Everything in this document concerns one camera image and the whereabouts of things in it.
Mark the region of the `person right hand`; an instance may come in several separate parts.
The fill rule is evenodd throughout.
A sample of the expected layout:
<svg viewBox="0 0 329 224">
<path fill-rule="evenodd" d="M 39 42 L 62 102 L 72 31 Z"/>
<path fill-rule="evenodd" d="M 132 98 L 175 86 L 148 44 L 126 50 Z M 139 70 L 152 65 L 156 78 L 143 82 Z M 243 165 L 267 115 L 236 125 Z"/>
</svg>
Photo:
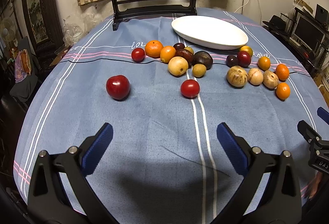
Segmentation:
<svg viewBox="0 0 329 224">
<path fill-rule="evenodd" d="M 322 180 L 322 176 L 323 176 L 323 174 L 320 171 L 318 171 L 315 179 L 308 185 L 308 189 L 307 189 L 307 193 L 306 193 L 306 197 L 308 199 L 311 200 L 316 195 L 319 184 Z"/>
</svg>

